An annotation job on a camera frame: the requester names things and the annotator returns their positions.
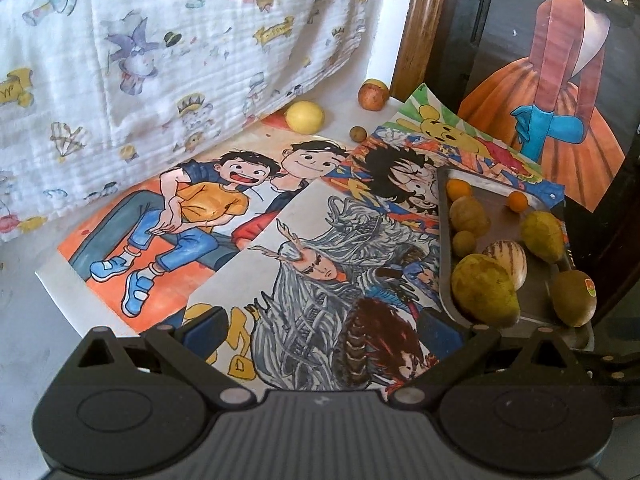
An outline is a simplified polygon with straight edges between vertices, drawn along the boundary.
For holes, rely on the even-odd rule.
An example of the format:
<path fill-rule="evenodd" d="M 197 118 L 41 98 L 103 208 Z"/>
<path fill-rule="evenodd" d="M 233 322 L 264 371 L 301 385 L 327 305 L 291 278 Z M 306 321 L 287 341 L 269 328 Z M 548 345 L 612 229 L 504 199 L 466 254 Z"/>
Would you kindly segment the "brownish yellow pear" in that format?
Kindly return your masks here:
<path fill-rule="evenodd" d="M 462 196 L 449 208 L 449 221 L 457 231 L 469 231 L 475 237 L 486 235 L 491 226 L 484 206 L 474 196 Z"/>

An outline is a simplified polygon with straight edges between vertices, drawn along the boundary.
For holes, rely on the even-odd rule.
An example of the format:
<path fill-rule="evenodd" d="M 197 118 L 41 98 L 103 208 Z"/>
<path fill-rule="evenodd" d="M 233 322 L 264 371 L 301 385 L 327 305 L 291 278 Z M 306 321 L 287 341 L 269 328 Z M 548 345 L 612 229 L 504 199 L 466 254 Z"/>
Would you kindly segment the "striped pepino melon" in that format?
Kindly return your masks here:
<path fill-rule="evenodd" d="M 495 259 L 508 272 L 516 290 L 519 290 L 527 278 L 527 258 L 523 247 L 514 240 L 496 240 L 489 244 L 483 255 Z"/>

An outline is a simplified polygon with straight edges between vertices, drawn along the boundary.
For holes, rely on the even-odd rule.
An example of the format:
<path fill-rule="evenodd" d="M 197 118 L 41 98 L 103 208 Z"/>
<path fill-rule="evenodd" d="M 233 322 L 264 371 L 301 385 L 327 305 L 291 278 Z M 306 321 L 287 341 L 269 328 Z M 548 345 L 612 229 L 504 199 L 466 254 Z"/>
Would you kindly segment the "white cartoon print cloth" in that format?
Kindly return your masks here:
<path fill-rule="evenodd" d="M 211 148 L 343 67 L 369 0 L 1 0 L 1 237 Z"/>

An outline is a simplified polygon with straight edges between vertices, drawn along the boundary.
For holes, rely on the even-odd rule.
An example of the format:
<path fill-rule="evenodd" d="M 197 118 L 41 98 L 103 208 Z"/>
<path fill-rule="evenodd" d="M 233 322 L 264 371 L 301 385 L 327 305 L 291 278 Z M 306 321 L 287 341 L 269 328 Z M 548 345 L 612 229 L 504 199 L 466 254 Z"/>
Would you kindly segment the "green yellow mango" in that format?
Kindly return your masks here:
<path fill-rule="evenodd" d="M 520 318 L 510 275 L 493 258 L 471 254 L 460 260 L 451 273 L 451 291 L 464 312 L 486 325 L 507 328 Z"/>

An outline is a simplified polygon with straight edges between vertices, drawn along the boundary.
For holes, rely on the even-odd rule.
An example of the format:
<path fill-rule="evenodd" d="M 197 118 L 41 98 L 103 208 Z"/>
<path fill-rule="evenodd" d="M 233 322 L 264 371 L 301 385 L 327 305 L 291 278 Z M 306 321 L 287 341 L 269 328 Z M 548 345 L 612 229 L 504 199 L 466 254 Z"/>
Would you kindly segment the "girl in orange dress painting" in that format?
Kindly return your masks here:
<path fill-rule="evenodd" d="M 547 179 L 595 210 L 624 160 L 597 108 L 605 44 L 639 0 L 544 0 L 529 55 L 495 70 L 462 101 L 474 127 L 541 164 Z"/>

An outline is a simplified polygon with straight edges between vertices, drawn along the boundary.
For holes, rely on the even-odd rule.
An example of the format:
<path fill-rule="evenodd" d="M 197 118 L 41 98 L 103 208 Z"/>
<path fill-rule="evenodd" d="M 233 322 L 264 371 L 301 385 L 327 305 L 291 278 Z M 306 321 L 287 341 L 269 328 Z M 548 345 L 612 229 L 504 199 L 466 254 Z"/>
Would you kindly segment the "metal tray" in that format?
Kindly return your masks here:
<path fill-rule="evenodd" d="M 446 185 L 452 180 L 466 182 L 472 197 L 482 206 L 488 219 L 487 232 L 477 237 L 476 251 L 495 259 L 509 273 L 518 297 L 520 317 L 518 322 L 505 327 L 508 337 L 526 338 L 541 327 L 557 330 L 566 344 L 575 350 L 591 351 L 594 348 L 593 330 L 590 324 L 570 327 L 555 314 L 550 286 L 556 274 L 574 268 L 570 255 L 564 252 L 558 261 L 548 263 L 530 253 L 520 233 L 522 214 L 512 211 L 506 204 L 513 188 L 504 183 L 472 174 L 458 168 L 445 166 L 437 169 L 439 192 L 440 278 L 439 295 L 442 308 L 454 322 L 469 327 L 478 322 L 472 313 L 463 309 L 454 296 L 451 274 L 460 257 L 454 251 L 457 231 L 450 219 L 452 200 Z"/>

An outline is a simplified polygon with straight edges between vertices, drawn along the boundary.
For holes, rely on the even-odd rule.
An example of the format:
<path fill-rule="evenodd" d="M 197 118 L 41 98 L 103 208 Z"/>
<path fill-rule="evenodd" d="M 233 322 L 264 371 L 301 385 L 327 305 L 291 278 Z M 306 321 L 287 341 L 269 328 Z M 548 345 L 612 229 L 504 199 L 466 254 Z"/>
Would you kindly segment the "Winnie the Pooh drawing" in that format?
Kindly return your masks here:
<path fill-rule="evenodd" d="M 422 134 L 496 162 L 506 169 L 508 177 L 514 177 L 526 192 L 540 198 L 549 208 L 564 202 L 562 184 L 546 180 L 536 162 L 458 117 L 426 84 L 420 84 L 410 94 L 390 122 L 400 130 Z"/>

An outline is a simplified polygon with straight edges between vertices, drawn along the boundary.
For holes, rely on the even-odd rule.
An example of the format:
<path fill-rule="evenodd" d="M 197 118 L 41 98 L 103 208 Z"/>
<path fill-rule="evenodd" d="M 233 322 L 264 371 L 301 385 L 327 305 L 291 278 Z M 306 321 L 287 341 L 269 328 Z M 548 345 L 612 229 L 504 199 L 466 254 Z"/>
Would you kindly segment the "small brown round fruit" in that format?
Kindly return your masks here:
<path fill-rule="evenodd" d="M 367 129 L 361 126 L 353 126 L 352 128 L 349 129 L 349 137 L 350 137 L 350 140 L 352 140 L 352 142 L 362 143 L 364 140 L 367 139 L 367 136 L 368 136 Z"/>

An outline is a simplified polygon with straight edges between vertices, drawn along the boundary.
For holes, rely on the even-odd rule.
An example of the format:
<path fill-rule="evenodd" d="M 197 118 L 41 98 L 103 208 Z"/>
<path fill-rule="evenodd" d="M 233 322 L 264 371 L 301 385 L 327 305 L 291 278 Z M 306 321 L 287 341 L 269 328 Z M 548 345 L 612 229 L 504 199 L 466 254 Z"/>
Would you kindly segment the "green mango on tray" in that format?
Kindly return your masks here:
<path fill-rule="evenodd" d="M 544 262 L 553 264 L 564 254 L 560 222 L 548 211 L 534 210 L 520 223 L 521 239 L 528 250 Z"/>

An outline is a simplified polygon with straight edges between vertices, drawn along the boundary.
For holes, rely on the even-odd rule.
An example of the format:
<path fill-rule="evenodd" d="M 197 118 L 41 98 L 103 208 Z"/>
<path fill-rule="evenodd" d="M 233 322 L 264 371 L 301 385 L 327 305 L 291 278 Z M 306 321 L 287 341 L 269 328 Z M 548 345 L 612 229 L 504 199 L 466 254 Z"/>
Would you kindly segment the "grey haired warrior drawing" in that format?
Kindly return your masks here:
<path fill-rule="evenodd" d="M 190 297 L 221 307 L 228 336 L 206 361 L 256 392 L 392 392 L 462 346 L 442 314 L 439 244 L 315 183 Z"/>

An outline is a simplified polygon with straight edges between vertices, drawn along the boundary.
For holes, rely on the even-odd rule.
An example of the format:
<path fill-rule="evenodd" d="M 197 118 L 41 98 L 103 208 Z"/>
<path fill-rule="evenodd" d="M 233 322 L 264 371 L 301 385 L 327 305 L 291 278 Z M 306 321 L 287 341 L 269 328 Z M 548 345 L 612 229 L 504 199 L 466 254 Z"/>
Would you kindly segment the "small orange tangerine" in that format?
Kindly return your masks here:
<path fill-rule="evenodd" d="M 471 185 L 461 179 L 449 179 L 446 182 L 446 193 L 452 202 L 455 202 L 461 197 L 473 195 Z"/>
<path fill-rule="evenodd" d="M 506 198 L 506 206 L 510 211 L 521 214 L 529 207 L 527 196 L 520 191 L 513 191 Z"/>

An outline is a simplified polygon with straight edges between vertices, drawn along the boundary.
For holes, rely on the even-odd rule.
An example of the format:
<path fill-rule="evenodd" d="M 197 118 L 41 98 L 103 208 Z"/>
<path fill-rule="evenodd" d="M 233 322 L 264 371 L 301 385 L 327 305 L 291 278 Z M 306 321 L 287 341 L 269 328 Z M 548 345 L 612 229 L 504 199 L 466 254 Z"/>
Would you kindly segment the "two boys cartoon drawing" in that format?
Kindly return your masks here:
<path fill-rule="evenodd" d="M 186 300 L 346 148 L 280 131 L 252 134 L 136 186 L 70 234 L 37 273 L 78 333 L 140 334 L 180 323 Z"/>

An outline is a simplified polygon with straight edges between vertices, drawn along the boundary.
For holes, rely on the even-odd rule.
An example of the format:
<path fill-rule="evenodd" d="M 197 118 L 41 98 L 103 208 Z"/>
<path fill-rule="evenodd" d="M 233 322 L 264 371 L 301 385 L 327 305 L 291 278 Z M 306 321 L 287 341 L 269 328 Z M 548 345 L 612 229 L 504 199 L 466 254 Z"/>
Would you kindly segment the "kiwi fruit with sticker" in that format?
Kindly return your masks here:
<path fill-rule="evenodd" d="M 586 325 L 597 309 L 596 285 L 579 270 L 556 274 L 550 285 L 550 297 L 556 315 L 570 327 Z"/>

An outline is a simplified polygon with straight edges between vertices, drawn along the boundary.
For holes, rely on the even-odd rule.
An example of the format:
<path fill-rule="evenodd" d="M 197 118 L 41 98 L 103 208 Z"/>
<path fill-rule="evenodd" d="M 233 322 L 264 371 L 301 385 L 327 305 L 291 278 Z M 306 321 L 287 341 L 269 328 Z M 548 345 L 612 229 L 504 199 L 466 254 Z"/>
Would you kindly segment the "yellow lemon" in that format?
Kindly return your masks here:
<path fill-rule="evenodd" d="M 324 124 L 324 111 L 314 102 L 298 101 L 285 111 L 284 119 L 288 128 L 296 133 L 315 134 Z"/>

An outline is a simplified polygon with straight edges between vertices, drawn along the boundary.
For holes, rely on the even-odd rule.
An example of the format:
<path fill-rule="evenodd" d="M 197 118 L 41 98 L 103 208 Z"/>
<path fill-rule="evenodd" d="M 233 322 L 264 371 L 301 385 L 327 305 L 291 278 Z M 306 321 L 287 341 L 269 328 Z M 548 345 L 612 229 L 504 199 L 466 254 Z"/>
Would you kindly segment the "brown wooden frame post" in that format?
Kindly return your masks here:
<path fill-rule="evenodd" d="M 404 102 L 424 83 L 445 0 L 409 0 L 390 95 Z"/>

